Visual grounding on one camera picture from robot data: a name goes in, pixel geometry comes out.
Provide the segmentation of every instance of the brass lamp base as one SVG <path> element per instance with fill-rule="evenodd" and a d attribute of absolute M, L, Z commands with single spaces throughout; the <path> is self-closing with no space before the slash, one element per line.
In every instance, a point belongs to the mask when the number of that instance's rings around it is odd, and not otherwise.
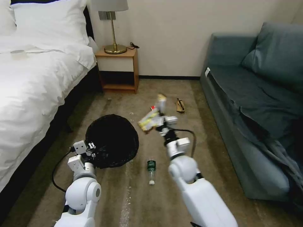
<path fill-rule="evenodd" d="M 122 54 L 122 53 L 125 53 L 126 51 L 127 51 L 126 46 L 119 45 L 119 44 L 107 45 L 104 47 L 104 52 L 106 52 L 108 54 Z"/>

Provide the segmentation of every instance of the mesh wastebasket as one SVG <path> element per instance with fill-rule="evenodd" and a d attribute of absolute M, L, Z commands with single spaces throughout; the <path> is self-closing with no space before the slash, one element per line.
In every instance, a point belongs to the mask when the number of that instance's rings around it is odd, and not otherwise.
<path fill-rule="evenodd" d="M 133 125 L 115 114 L 102 116 L 91 123 L 85 137 L 96 146 L 94 163 L 101 169 L 124 165 L 136 156 L 139 148 Z"/>

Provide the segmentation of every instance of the carpet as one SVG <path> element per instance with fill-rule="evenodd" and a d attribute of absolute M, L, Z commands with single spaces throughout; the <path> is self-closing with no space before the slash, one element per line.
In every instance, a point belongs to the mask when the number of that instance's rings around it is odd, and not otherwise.
<path fill-rule="evenodd" d="M 297 215 L 279 204 L 245 197 L 199 81 L 150 79 L 140 80 L 137 94 L 85 95 L 68 121 L 73 132 L 60 132 L 2 226 L 55 225 L 65 200 L 64 194 L 51 183 L 53 166 L 74 142 L 85 138 L 87 127 L 105 114 L 127 118 L 138 132 L 140 146 L 137 156 L 124 166 L 97 169 L 102 191 L 95 214 L 96 226 L 190 226 L 191 216 L 168 174 L 169 158 L 163 138 L 156 131 L 145 135 L 137 125 L 150 106 L 155 104 L 159 92 L 167 96 L 166 114 L 178 117 L 177 127 L 196 133 L 194 158 L 199 169 L 217 189 L 239 226 L 303 226 Z M 175 110 L 177 98 L 184 101 L 184 114 Z M 179 132 L 178 136 L 189 137 L 192 141 L 191 135 L 186 132 Z M 57 184 L 65 189 L 73 179 L 73 173 L 67 166 L 71 156 L 63 160 L 55 175 Z M 146 162 L 149 158 L 157 162 L 154 186 L 148 184 Z"/>

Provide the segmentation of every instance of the pillow on sofa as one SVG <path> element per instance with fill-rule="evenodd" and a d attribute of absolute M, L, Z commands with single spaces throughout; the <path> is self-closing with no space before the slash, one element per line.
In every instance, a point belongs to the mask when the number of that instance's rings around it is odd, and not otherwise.
<path fill-rule="evenodd" d="M 245 57 L 242 65 L 303 93 L 303 26 L 265 22 L 256 48 Z"/>

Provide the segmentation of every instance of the white wall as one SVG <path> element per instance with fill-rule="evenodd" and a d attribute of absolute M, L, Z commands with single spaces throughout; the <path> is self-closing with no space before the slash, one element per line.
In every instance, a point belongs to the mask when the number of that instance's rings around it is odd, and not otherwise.
<path fill-rule="evenodd" d="M 301 0 L 301 7 L 299 7 L 292 23 L 303 25 L 303 0 Z"/>
<path fill-rule="evenodd" d="M 301 0 L 128 0 L 116 13 L 116 41 L 140 46 L 140 75 L 199 76 L 213 32 L 259 32 L 264 21 L 291 22 Z M 110 21 L 90 10 L 99 47 L 112 43 Z"/>

